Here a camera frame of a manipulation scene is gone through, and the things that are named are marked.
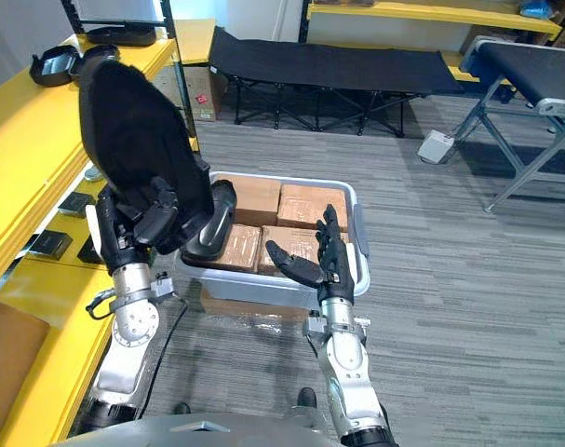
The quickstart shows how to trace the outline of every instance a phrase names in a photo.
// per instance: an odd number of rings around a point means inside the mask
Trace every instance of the black cable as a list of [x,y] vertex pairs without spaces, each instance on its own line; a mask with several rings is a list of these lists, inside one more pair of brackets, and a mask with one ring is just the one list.
[[150,403],[150,398],[152,397],[152,390],[154,389],[155,378],[158,376],[158,370],[160,369],[160,364],[162,363],[164,354],[167,352],[168,342],[170,342],[170,339],[172,338],[172,334],[174,333],[174,330],[177,329],[177,326],[179,325],[179,321],[181,321],[182,316],[185,315],[185,312],[187,312],[187,309],[189,308],[187,302],[186,301],[183,302],[184,304],[182,306],[181,312],[179,313],[177,319],[175,319],[172,328],[170,328],[167,341],[162,346],[162,352],[160,352],[160,357],[158,358],[158,362],[155,365],[154,374],[152,375],[152,380],[150,381],[150,385],[148,386],[148,392],[145,397],[145,402],[143,403],[143,407],[141,407],[141,411],[139,412],[137,419],[142,419],[143,415],[145,414],[145,410],[148,408],[148,404]]

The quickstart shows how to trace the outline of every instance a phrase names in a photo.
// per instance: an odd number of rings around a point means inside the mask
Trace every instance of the person's foot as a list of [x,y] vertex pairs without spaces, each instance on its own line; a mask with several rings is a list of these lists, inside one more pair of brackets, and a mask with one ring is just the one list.
[[317,408],[317,395],[313,388],[302,388],[297,398],[297,405],[299,407]]
[[185,402],[179,402],[172,410],[173,414],[191,414],[191,408]]

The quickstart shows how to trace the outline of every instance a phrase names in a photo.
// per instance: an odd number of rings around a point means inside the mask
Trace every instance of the blue object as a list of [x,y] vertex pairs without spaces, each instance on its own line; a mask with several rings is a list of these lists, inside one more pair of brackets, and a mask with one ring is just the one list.
[[553,15],[553,9],[546,0],[531,0],[520,7],[520,14],[534,19],[549,20]]

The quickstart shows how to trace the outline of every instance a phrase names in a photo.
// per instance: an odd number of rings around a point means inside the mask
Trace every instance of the robotic hand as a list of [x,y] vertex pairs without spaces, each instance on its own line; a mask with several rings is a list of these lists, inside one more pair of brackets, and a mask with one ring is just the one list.
[[396,447],[382,405],[369,379],[365,324],[353,315],[354,281],[336,210],[328,205],[317,222],[319,265],[290,256],[274,241],[266,249],[287,277],[317,289],[320,317],[304,328],[328,386],[333,424],[343,445]]
[[[151,250],[186,247],[196,259],[217,258],[236,195],[227,181],[210,184],[209,165],[193,153],[181,114],[137,70],[116,61],[87,65],[79,112],[84,148],[108,183],[87,208],[87,221],[114,283],[86,307],[94,319],[114,314],[110,347],[78,429],[87,432],[143,412],[138,390],[159,329],[156,306],[174,296],[166,274],[151,274]],[[98,306],[109,299],[109,311],[99,316]]]

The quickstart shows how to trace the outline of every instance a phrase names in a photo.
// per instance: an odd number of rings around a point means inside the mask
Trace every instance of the white wall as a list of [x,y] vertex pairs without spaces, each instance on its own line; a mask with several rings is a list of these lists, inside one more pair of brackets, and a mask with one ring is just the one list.
[[59,0],[1,0],[0,84],[72,32]]
[[[155,18],[152,0],[77,0],[82,19]],[[0,85],[73,33],[60,0],[0,0]]]
[[171,0],[175,19],[215,18],[239,39],[283,40],[299,37],[302,0]]
[[302,3],[302,0],[228,0],[226,30],[239,39],[296,42]]
[[307,41],[458,51],[470,28],[463,23],[314,14]]

